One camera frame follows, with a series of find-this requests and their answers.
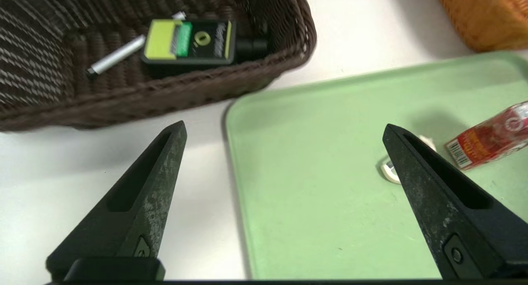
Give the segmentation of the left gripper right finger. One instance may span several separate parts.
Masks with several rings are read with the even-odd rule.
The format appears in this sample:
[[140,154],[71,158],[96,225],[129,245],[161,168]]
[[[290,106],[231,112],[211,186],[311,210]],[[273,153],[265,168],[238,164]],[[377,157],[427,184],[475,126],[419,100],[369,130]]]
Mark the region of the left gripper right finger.
[[527,223],[417,136],[382,137],[443,279],[526,279]]

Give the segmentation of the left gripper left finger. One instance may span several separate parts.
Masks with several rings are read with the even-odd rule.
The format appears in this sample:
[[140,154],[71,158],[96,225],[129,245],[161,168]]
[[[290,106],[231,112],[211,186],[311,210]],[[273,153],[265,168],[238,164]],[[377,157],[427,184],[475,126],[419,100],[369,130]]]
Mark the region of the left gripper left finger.
[[157,255],[187,141],[183,121],[162,130],[47,257],[52,279],[163,279]]

